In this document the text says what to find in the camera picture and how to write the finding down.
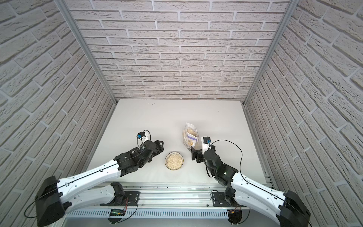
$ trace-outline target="rolled oats in bowl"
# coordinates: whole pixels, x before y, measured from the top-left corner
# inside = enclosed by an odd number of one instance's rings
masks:
[[[165,158],[165,165],[170,170],[177,170],[183,165],[184,159],[179,152],[171,152]]]

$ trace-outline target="plastic bag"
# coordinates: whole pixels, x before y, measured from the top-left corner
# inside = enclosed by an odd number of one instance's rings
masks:
[[[197,128],[185,122],[185,129],[183,130],[183,143],[184,146],[190,151],[190,147],[194,147],[199,140]]]

